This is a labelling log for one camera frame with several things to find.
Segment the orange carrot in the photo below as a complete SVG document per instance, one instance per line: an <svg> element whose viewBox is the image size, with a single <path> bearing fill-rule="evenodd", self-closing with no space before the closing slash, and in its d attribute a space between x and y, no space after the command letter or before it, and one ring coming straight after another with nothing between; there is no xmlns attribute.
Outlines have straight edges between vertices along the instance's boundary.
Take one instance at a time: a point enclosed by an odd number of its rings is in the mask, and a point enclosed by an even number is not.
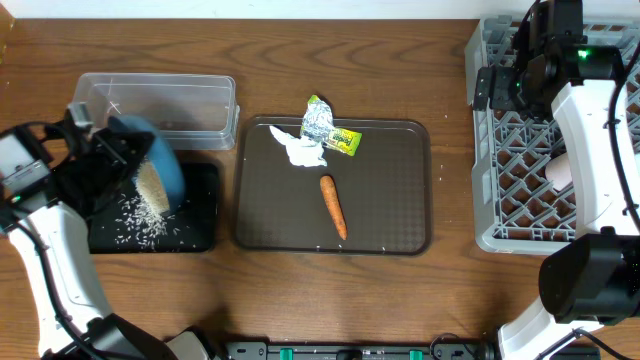
<svg viewBox="0 0 640 360"><path fill-rule="evenodd" d="M320 189L334 226L340 238L346 241L348 236L347 225L333 178L329 175L322 176L320 179Z"/></svg>

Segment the dark blue plate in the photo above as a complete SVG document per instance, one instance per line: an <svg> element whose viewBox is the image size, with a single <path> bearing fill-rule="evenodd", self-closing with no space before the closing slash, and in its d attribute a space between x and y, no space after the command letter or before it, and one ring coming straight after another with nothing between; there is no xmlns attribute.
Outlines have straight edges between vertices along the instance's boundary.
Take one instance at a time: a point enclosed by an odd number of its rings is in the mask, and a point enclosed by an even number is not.
<svg viewBox="0 0 640 360"><path fill-rule="evenodd" d="M180 163L161 132L147 119L136 115L111 116L108 127L116 132L149 132L154 136L134 185L143 200L162 216L173 215L184 202L186 184Z"/></svg>

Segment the foil wrapper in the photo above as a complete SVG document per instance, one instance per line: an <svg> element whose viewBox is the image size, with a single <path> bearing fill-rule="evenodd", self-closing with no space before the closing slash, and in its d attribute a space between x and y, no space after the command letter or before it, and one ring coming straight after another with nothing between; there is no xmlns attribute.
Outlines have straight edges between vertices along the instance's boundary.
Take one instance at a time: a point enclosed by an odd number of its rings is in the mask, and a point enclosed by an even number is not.
<svg viewBox="0 0 640 360"><path fill-rule="evenodd" d="M302 119L300 135L314 142L322 143L334 129L331 107L317 95L307 101L307 109Z"/></svg>

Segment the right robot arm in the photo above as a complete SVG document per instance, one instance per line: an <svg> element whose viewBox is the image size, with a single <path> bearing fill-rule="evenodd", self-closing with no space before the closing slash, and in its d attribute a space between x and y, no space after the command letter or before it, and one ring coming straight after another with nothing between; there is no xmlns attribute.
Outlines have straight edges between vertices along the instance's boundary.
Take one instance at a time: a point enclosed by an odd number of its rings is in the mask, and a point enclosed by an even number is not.
<svg viewBox="0 0 640 360"><path fill-rule="evenodd" d="M578 1L534 3L515 63L477 73L474 110L555 120L576 200L576 237L542 263L538 298L503 325L483 359L548 359L639 313L639 174L626 115L633 64L591 45Z"/></svg>

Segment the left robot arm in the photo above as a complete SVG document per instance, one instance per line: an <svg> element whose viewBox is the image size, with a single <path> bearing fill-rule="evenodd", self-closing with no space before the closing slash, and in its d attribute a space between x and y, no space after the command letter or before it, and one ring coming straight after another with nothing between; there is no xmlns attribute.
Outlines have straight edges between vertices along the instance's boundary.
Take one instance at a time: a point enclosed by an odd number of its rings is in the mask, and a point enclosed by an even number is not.
<svg viewBox="0 0 640 360"><path fill-rule="evenodd" d="M92 260L87 218L117 194L155 137L149 131L106 128L91 137L45 124L48 140L63 139L67 156L55 167L29 125L1 134L1 230L27 270L39 317L44 359L212 359L195 329L160 340L116 315Z"/></svg>

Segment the white pink cup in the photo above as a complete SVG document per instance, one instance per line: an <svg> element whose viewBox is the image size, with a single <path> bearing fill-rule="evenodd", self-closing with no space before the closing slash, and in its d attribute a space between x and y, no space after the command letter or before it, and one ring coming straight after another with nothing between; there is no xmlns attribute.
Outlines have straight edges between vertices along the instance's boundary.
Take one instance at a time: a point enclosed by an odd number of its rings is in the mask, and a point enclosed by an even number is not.
<svg viewBox="0 0 640 360"><path fill-rule="evenodd" d="M573 184L569 156L561 154L551 159L545 167L545 178L552 184L556 191L562 191Z"/></svg>

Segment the white tissue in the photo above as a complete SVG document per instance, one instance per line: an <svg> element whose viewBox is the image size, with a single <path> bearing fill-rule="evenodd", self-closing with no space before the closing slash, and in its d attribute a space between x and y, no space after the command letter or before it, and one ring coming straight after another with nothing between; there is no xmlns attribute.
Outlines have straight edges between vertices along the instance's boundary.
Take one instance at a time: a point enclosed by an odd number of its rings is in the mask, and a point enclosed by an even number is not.
<svg viewBox="0 0 640 360"><path fill-rule="evenodd" d="M289 161L294 166L326 167L324 148L321 143L306 136L296 138L275 126L269 127L274 139L285 147Z"/></svg>

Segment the yellow green snack packet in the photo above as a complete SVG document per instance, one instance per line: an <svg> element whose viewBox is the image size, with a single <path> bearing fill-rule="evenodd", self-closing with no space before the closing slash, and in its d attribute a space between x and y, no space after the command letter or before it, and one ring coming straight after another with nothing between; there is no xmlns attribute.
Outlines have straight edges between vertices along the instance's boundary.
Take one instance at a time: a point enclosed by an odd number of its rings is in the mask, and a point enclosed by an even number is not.
<svg viewBox="0 0 640 360"><path fill-rule="evenodd" d="M344 128L334 128L329 132L328 138L325 141L326 147L354 156L358 149L362 138L362 134L352 130Z"/></svg>

